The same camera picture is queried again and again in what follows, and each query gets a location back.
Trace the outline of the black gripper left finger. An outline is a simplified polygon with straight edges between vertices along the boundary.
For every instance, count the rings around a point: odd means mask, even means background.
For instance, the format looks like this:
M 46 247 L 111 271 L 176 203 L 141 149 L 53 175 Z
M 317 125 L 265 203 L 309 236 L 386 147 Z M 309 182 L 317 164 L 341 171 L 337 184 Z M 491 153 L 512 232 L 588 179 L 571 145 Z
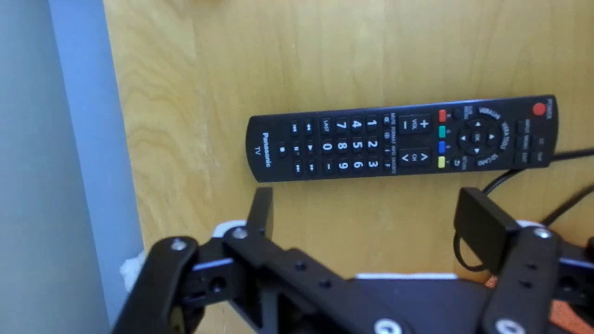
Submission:
M 155 242 L 113 334 L 193 334 L 209 305 L 228 303 L 258 334 L 369 334 L 367 296 L 311 257 L 269 240 L 272 192 L 209 242 Z

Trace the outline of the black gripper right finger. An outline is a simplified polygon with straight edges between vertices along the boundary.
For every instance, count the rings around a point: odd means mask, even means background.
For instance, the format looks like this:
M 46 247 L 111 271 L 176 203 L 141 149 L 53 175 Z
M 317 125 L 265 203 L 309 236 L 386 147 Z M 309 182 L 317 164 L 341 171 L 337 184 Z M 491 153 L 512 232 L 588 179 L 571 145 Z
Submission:
M 540 223 L 519 225 L 475 188 L 458 193 L 454 234 L 495 277 L 480 334 L 566 334 L 551 322 L 555 301 L 594 323 L 592 244 L 577 247 Z

